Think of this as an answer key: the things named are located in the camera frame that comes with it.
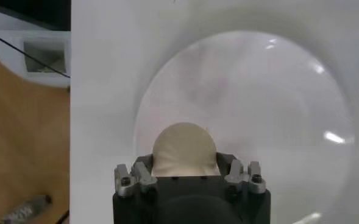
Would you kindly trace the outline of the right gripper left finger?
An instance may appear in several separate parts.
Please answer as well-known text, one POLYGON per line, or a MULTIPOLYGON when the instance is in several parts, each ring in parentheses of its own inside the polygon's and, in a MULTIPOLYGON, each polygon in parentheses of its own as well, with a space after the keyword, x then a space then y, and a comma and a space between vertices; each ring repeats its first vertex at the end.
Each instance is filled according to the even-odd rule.
POLYGON ((153 162, 152 154, 139 156, 130 172, 125 164, 118 164, 114 170, 115 194, 119 197, 131 197, 137 189, 142 193, 156 189, 157 178, 151 174, 153 162))

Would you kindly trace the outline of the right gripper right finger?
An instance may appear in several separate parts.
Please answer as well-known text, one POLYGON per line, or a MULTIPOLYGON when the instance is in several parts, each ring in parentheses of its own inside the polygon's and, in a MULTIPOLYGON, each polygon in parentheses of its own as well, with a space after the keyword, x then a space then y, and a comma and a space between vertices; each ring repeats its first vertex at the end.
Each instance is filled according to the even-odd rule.
POLYGON ((216 161, 228 189, 234 194, 242 192, 245 186, 247 191, 252 194, 266 192, 266 181, 261 175, 258 161, 251 161, 247 170, 244 169, 242 162, 232 154, 217 153, 216 161))

